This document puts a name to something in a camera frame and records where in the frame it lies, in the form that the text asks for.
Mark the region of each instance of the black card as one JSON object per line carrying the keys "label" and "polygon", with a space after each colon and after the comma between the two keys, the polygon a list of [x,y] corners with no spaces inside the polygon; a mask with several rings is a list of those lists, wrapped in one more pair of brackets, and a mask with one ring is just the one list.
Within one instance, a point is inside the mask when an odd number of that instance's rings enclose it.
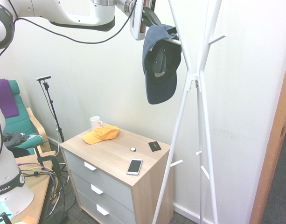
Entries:
{"label": "black card", "polygon": [[161,150],[160,145],[158,144],[158,142],[154,141],[154,142],[149,142],[148,143],[152,152],[157,151],[157,150]]}

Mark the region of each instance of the chest of drawers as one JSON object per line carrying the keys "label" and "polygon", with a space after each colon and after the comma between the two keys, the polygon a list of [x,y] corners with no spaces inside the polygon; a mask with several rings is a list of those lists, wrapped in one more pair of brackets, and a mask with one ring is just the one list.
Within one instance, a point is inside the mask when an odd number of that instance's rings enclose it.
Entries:
{"label": "chest of drawers", "polygon": [[[80,208],[101,224],[151,224],[170,146],[120,130],[117,138],[85,143],[87,130],[60,145]],[[133,158],[143,159],[139,175],[127,175]],[[170,169],[157,224],[173,217],[173,169]]]}

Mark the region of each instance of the wooden dresser top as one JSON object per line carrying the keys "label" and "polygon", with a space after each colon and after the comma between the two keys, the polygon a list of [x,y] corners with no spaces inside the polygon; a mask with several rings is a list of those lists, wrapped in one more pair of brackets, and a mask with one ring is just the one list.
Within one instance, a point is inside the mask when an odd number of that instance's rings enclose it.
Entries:
{"label": "wooden dresser top", "polygon": [[[83,135],[90,131],[91,129],[60,146],[129,186],[134,186],[170,150],[170,145],[158,142],[161,150],[152,152],[148,143],[155,140],[123,129],[120,129],[115,139],[90,145],[83,140]],[[132,147],[136,148],[136,152],[130,151]],[[140,174],[127,175],[128,166],[134,158],[143,160]]]}

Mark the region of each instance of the cap brim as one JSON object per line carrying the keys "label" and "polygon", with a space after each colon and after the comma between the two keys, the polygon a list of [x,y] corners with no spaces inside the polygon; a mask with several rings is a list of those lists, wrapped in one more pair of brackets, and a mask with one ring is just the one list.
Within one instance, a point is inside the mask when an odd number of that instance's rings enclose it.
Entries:
{"label": "cap brim", "polygon": [[176,71],[175,74],[173,74],[167,81],[158,85],[155,85],[149,81],[148,74],[145,76],[147,99],[150,104],[160,104],[167,101],[174,95],[177,86]]}
{"label": "cap brim", "polygon": [[95,144],[102,141],[101,139],[95,138],[91,132],[83,135],[83,139],[88,144]]}

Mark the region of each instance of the phone screen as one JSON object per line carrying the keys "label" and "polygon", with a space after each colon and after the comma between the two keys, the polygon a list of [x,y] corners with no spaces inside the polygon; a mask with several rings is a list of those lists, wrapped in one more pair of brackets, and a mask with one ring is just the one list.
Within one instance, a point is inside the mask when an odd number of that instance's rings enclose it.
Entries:
{"label": "phone screen", "polygon": [[142,161],[132,160],[128,169],[128,172],[138,172]]}

